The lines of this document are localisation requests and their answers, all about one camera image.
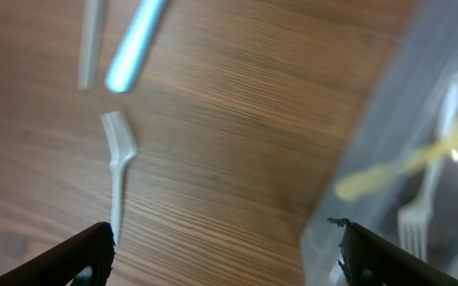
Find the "white slim plastic fork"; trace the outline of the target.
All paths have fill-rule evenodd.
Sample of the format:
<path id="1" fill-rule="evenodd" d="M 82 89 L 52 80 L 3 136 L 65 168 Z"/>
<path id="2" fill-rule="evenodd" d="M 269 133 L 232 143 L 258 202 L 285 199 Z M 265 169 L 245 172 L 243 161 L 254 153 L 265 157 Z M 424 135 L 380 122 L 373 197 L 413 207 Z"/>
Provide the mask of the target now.
<path id="1" fill-rule="evenodd" d="M 453 135 L 458 122 L 458 78 L 448 85 L 437 118 L 435 139 Z M 428 260 L 429 223 L 433 216 L 433 200 L 444 167 L 444 159 L 433 159 L 425 167 L 420 189 L 411 202 L 398 210 L 399 244 L 406 252 Z"/>

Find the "beige wooden fork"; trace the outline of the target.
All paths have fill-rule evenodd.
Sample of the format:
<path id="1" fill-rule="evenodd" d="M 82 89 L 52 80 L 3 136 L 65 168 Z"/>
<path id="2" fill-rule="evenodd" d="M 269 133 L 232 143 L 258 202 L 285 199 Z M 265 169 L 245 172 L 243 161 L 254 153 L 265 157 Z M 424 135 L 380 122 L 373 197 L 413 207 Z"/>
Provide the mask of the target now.
<path id="1" fill-rule="evenodd" d="M 452 135 L 415 150 L 405 161 L 391 161 L 370 166 L 337 180 L 334 192 L 339 199 L 353 201 L 361 196 L 381 191 L 395 174 L 421 170 L 458 147 L 458 126 Z"/>

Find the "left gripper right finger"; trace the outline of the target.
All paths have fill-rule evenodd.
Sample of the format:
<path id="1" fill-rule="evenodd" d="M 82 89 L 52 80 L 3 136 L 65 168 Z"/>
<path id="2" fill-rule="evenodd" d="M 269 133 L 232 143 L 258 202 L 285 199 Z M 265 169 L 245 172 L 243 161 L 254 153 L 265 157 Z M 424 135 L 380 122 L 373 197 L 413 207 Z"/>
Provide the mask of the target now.
<path id="1" fill-rule="evenodd" d="M 458 280 L 440 272 L 405 250 L 347 218 L 329 218 L 344 228 L 338 265 L 349 286 L 458 286 Z"/>

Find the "thin clear plastic fork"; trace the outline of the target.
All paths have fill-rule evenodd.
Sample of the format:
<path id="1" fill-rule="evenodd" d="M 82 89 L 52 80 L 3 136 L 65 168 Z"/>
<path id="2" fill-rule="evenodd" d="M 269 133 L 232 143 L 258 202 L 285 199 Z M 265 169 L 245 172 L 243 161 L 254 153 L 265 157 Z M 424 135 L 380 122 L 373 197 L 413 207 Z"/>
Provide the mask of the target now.
<path id="1" fill-rule="evenodd" d="M 77 88 L 92 88 L 98 67 L 106 0 L 86 0 L 80 39 Z"/>

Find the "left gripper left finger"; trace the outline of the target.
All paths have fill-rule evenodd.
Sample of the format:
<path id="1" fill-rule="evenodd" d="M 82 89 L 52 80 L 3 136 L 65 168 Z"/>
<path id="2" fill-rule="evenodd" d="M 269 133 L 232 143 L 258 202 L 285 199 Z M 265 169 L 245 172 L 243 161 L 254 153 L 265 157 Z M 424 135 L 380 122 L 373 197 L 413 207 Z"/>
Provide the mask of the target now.
<path id="1" fill-rule="evenodd" d="M 0 276 L 0 285 L 105 285 L 115 258 L 111 224 L 97 222 Z"/>

